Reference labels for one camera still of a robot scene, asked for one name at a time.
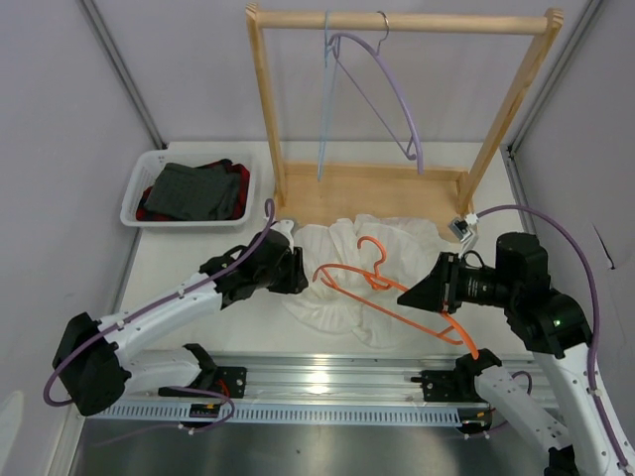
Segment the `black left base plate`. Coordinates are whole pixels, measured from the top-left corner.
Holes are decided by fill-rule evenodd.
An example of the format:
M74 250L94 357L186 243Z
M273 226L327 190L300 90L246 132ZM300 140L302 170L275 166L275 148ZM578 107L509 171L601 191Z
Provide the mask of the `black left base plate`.
M246 388L245 367L217 367L212 371L199 370L186 383L171 383L158 390L160 397L201 396L201 391L214 392L231 399L242 399Z

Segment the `aluminium mounting rail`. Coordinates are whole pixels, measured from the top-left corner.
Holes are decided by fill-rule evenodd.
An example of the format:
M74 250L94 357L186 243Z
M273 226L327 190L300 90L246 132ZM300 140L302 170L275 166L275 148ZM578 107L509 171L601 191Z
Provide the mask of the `aluminium mounting rail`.
M454 355L217 353L220 366L247 369L240 404L421 405L413 381L424 370L450 370Z

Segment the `white ruffled skirt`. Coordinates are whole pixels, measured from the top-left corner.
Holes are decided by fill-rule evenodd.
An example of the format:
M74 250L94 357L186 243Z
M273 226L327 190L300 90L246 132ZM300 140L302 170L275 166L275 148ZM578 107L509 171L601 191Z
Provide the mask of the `white ruffled skirt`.
M429 333L357 300L366 298L434 332L447 328L447 322L436 313L398 305L400 290L374 290L359 274L331 269L330 275L347 293L353 294L350 297L327 287L320 278L313 278L317 268L324 264L348 265L372 272L381 259L381 251L371 242L359 243L364 236L376 239L386 250L380 274L406 288L430 273L440 252L454 249L440 236L433 222L421 218L380 219L359 214L353 220L339 219L330 226L307 225L295 233L295 244L303 248L309 286L299 295L283 297L285 309L314 330L355 337L371 348L394 349L417 337L433 345L441 344L440 339Z

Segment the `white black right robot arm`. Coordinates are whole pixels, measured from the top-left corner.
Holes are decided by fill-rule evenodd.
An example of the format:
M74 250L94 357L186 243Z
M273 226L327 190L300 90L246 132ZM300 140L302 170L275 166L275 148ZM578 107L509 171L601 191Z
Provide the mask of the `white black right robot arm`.
M547 475L633 474L634 446L590 364L588 321L575 299L552 286L548 253L536 236L501 235L492 267L471 267L460 255L443 252L397 302L445 314L465 302L502 309L547 378L563 419L553 418L522 391L488 349L456 359L452 385L461 400L481 400L500 412L543 457Z

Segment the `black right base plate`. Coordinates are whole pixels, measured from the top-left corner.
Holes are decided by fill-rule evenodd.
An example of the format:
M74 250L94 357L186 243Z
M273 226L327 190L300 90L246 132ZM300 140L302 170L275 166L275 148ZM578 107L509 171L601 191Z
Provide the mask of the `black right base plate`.
M474 378L455 370L426 370L410 378L418 384L427 403L484 403L474 386Z

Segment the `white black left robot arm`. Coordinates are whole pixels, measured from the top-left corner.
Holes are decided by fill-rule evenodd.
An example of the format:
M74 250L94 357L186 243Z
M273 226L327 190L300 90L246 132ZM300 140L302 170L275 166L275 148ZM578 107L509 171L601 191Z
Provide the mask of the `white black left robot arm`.
M150 345L171 332L210 317L255 292L297 295L308 285L303 250L294 243L293 224L276 222L201 265L174 290L132 311L93 319L73 317L53 360L50 380L60 381L68 402L84 417L97 415L121 397L158 391L165 397L202 397L219 389L219 370L197 343L172 351Z

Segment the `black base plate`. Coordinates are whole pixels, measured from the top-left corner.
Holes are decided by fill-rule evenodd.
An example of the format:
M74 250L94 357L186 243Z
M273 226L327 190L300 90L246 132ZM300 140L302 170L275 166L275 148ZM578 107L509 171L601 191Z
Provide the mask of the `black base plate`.
M484 403L474 386L474 378L455 370L426 370L410 378L418 384L427 403Z
M212 371L199 370L186 383L171 383L158 390L160 397L201 396L201 391L214 392L231 399L242 399L246 388L245 367L217 367Z

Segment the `wooden clothes rack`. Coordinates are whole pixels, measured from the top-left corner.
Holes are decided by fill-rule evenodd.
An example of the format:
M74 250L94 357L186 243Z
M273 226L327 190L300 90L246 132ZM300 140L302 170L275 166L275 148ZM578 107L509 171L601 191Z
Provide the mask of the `wooden clothes rack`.
M472 208L472 199L507 134L534 79L564 24L564 13L548 9L539 17L456 14L388 14L245 8L247 32L274 173L279 212L303 224L329 225L338 218L370 212L380 217L423 217L438 227ZM469 170L336 162L325 167L323 182L312 180L318 165L286 162L282 153L272 77L264 33L267 30L337 30L529 36L532 42Z

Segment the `white plastic basket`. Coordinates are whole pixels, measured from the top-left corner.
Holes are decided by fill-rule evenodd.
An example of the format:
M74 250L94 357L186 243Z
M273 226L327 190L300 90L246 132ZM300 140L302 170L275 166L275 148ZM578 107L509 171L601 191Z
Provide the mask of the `white plastic basket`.
M246 209L242 217L235 220L214 221L144 221L136 218L144 191L155 183L167 163L197 167L221 159L229 159L233 164L242 165L250 173ZM250 153L149 151L140 156L132 170L121 205L120 220L126 226L141 228L240 228L249 220L261 175L260 166Z

